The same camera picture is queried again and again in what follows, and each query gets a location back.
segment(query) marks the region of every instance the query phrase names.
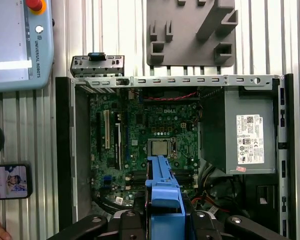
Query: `phone screen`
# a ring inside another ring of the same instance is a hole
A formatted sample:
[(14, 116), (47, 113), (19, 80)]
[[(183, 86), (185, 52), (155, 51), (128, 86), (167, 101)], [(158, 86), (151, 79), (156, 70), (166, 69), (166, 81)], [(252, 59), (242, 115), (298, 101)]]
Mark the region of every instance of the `phone screen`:
[(27, 167), (0, 166), (0, 199), (28, 197)]

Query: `smartphone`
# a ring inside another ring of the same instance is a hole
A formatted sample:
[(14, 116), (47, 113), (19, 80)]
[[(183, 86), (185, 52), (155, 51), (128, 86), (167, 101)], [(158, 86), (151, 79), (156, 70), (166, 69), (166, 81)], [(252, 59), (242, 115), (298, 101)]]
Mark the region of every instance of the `smartphone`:
[(0, 165), (0, 200), (26, 199), (31, 193), (32, 181), (29, 165)]

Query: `gray 3d printed holder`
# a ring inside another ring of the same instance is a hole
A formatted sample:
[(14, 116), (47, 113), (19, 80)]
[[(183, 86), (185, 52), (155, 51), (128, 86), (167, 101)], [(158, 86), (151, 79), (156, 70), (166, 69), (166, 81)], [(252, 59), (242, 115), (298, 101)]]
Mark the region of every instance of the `gray 3d printed holder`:
[(232, 66), (235, 0), (148, 0), (147, 64)]

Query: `power supply label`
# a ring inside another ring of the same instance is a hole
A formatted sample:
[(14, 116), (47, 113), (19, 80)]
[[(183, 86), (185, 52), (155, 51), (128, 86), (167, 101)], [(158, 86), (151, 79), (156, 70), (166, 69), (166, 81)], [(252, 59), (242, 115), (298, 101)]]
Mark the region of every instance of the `power supply label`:
[(264, 123), (259, 115), (236, 116), (238, 164), (263, 164)]

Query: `cpu socket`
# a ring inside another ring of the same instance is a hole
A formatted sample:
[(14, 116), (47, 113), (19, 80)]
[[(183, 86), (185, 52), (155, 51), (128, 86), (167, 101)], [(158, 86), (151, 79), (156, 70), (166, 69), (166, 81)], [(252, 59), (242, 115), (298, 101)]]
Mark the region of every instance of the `cpu socket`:
[(170, 139), (148, 139), (147, 155), (148, 157), (163, 155), (165, 158), (169, 158), (171, 156)]

